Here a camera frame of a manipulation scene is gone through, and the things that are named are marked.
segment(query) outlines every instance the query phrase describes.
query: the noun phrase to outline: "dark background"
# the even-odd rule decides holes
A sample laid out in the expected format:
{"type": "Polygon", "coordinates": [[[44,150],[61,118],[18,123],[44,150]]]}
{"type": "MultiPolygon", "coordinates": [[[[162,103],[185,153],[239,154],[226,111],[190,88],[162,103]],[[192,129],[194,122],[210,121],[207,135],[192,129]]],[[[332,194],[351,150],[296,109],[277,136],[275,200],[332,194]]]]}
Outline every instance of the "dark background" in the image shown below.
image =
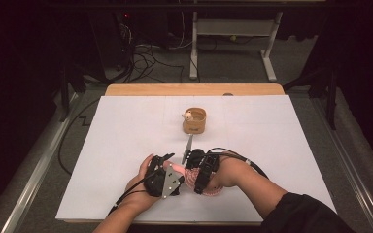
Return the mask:
{"type": "MultiPolygon", "coordinates": [[[[176,18],[179,14],[133,16],[131,23],[139,35],[164,47],[167,32],[182,33],[176,18]]],[[[97,47],[97,42],[104,40],[117,42],[112,44],[112,51],[122,49],[123,44],[115,40],[119,32],[106,32],[116,28],[113,17],[48,15],[38,1],[0,1],[0,194],[53,116],[56,106],[52,97],[60,88],[61,71],[65,68],[68,81],[77,91],[85,91],[82,74],[103,79],[106,63],[125,64],[124,53],[115,52],[115,57],[105,59],[97,47]]],[[[186,14],[186,28],[190,28],[189,18],[191,14],[186,14]]],[[[366,1],[364,8],[334,17],[323,30],[325,20],[324,13],[284,13],[277,38],[295,35],[303,40],[320,34],[304,70],[334,61],[339,70],[338,85],[373,149],[373,0],[366,1]]]]}

